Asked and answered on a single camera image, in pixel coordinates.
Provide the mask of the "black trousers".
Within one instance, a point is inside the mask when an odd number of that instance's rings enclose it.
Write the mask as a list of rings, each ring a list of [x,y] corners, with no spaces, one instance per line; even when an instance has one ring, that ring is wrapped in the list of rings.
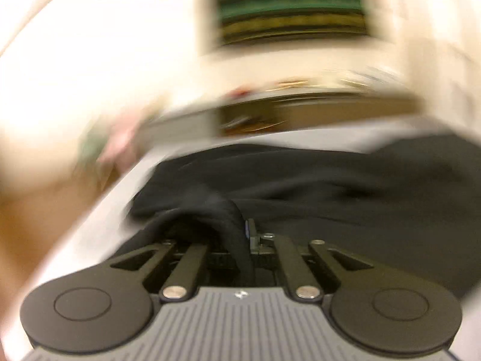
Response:
[[[259,231],[323,239],[463,297],[480,280],[480,149],[454,134],[371,153],[216,147],[159,163],[130,217],[145,227],[119,254],[163,239],[209,240],[249,276],[253,220]]]

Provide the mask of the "long grey TV cabinet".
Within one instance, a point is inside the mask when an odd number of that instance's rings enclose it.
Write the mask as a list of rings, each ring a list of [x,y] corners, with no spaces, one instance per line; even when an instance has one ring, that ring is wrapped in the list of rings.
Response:
[[[139,128],[140,147],[297,131],[421,111],[407,91],[290,88],[194,104],[152,118]]]

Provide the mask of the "pink plastic chair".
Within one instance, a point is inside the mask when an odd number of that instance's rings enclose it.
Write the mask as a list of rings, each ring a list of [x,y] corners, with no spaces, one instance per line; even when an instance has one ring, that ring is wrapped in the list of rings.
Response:
[[[119,172],[129,170],[137,161],[135,137],[138,128],[137,119],[118,119],[113,122],[99,162],[112,164]]]

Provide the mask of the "green plastic chair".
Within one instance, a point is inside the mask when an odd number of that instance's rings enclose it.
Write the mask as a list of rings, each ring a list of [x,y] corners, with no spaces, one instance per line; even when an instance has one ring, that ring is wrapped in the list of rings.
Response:
[[[76,170],[94,170],[106,142],[106,130],[102,127],[92,126],[80,143]]]

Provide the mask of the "wall mounted television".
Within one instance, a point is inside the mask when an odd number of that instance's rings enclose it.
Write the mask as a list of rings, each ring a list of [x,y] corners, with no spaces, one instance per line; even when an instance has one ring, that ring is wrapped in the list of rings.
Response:
[[[203,53],[248,47],[363,47],[381,39],[383,0],[196,0]]]

